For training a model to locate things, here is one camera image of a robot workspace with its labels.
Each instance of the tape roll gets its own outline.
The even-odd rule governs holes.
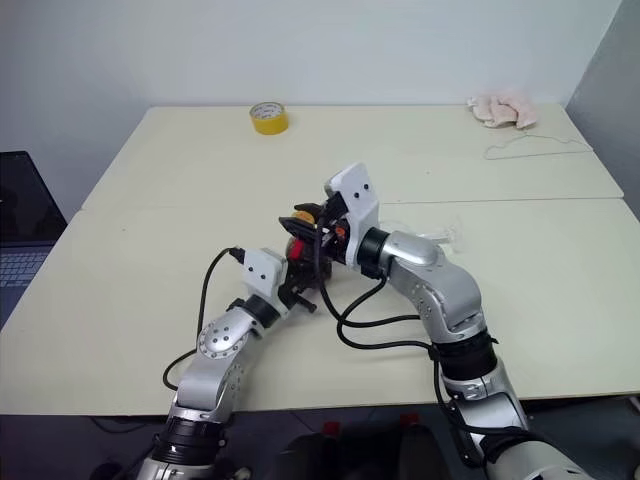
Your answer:
[[[289,127],[289,119],[284,105],[276,102],[262,102],[249,110],[256,132],[263,135],[276,135]]]

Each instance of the laptop screen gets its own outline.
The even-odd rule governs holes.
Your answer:
[[[27,152],[0,152],[0,244],[53,244],[67,226]]]

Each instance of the laptop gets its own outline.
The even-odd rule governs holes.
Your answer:
[[[0,328],[67,222],[27,152],[0,152]]]

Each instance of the black cable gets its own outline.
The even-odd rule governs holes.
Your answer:
[[[211,274],[213,273],[213,269],[216,268],[218,262],[224,257],[227,253],[231,251],[231,248],[223,248],[216,258],[213,259],[211,265],[207,269],[207,273],[204,275],[204,281],[202,282],[202,292],[200,293],[200,310],[198,311],[198,330],[196,331],[196,341],[198,341],[198,335],[202,331],[202,324],[204,323],[204,307],[207,300],[207,290],[209,289],[209,280],[211,279]]]
[[[196,349],[195,348],[192,349],[192,350],[189,350],[188,352],[183,353],[178,358],[176,358],[173,362],[171,362],[169,365],[167,365],[167,368],[165,368],[164,372],[162,372],[162,383],[164,384],[165,387],[167,387],[169,390],[173,390],[174,392],[178,391],[178,386],[174,385],[173,383],[171,383],[169,381],[169,373],[171,373],[171,370],[173,370],[173,367],[175,367],[177,364],[179,364],[184,359],[189,358],[194,353],[196,353]]]
[[[307,427],[307,429],[311,433],[318,433],[313,428],[311,428],[307,422],[305,422],[302,418],[300,418],[300,416],[297,413],[295,413],[293,410],[289,410],[289,413],[291,414],[292,417],[294,417],[296,420],[298,420],[302,425]]]
[[[102,425],[97,418],[94,418],[94,417],[87,417],[87,418],[91,420],[91,423],[93,423],[96,427],[98,427],[99,430],[103,431],[104,433],[108,433],[110,435],[119,435],[121,433],[131,433],[147,426],[146,423],[143,423],[142,425],[136,425],[135,427],[125,428],[124,430],[112,430]]]
[[[316,225],[316,237],[315,237],[315,241],[313,243],[313,269],[314,269],[314,273],[316,275],[316,278],[318,279],[318,290],[320,290],[320,295],[322,296],[322,300],[324,301],[325,305],[327,306],[327,309],[329,310],[329,313],[331,313],[331,315],[338,321],[338,326],[340,327],[340,325],[345,326],[345,327],[350,327],[350,328],[369,328],[369,327],[378,327],[381,325],[388,325],[390,323],[395,323],[395,322],[401,322],[401,321],[405,321],[405,320],[419,320],[420,317],[418,315],[399,315],[396,317],[389,317],[389,318],[385,318],[382,320],[375,320],[372,322],[351,322],[349,320],[347,320],[347,317],[356,309],[358,308],[362,303],[364,303],[366,300],[368,300],[369,298],[371,298],[373,295],[375,295],[376,293],[378,293],[380,290],[382,290],[384,288],[384,286],[387,283],[387,279],[385,276],[383,276],[380,279],[380,282],[373,287],[372,289],[368,290],[367,292],[365,292],[364,294],[360,295],[358,298],[356,298],[344,311],[344,313],[339,313],[338,310],[336,309],[336,307],[333,305],[333,302],[331,301],[331,299],[329,298],[329,293],[327,292],[327,287],[326,284],[324,282],[324,276],[322,275],[322,269],[321,269],[321,264],[322,264],[322,230],[324,228],[324,218],[320,217],[318,219],[318,223]],[[354,345],[361,345],[361,344],[357,344],[356,342],[352,342],[350,340],[348,340],[351,344],[349,346],[353,346],[353,348],[358,348],[355,347]],[[403,344],[397,344],[397,342],[390,342],[393,343],[392,346],[418,346],[418,347],[422,347],[422,348],[426,348],[427,350],[429,350],[431,348],[430,345],[424,343],[424,342],[414,342],[414,341],[407,341],[407,343],[403,343]]]
[[[141,452],[140,455],[138,455],[136,458],[134,458],[131,461],[131,463],[129,463],[129,465],[127,465],[125,468],[120,470],[118,474],[115,477],[113,477],[112,480],[124,480],[125,478],[127,478],[127,474],[131,470],[133,470],[140,462],[144,461],[144,459],[147,458],[147,456],[153,451],[156,443],[155,440],[156,438],[154,438],[154,441],[151,443],[150,447],[148,447],[144,452]]]
[[[344,324],[342,322],[338,322],[336,325],[336,332],[338,333],[338,338],[342,343],[348,345],[351,348],[357,348],[358,350],[381,350],[383,348],[395,348],[395,347],[419,347],[424,348],[428,352],[431,352],[433,348],[428,343],[420,342],[418,340],[397,340],[394,342],[383,342],[383,343],[357,343],[353,340],[347,338],[342,329],[344,328]]]
[[[209,268],[207,268],[207,273],[204,275],[204,280],[202,282],[202,291],[200,293],[200,308],[198,310],[198,326],[196,330],[196,342],[198,341],[198,336],[202,331],[202,325],[204,323],[204,309],[207,302],[207,290],[209,290],[209,280],[211,279],[211,275],[213,274],[213,270],[216,268],[216,265],[220,262],[222,257],[224,257],[227,253],[231,252],[231,248],[223,248],[218,255],[212,260]],[[196,353],[196,349],[189,350],[188,352],[183,353],[178,358],[176,358],[173,362],[167,365],[167,368],[162,372],[162,383],[169,390],[173,390],[174,392],[178,390],[178,386],[174,385],[169,381],[169,373],[173,370],[178,363],[182,362],[186,358],[189,358],[191,355]]]

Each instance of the laptop keyboard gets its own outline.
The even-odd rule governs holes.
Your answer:
[[[46,253],[0,255],[0,287],[26,287],[47,258]]]

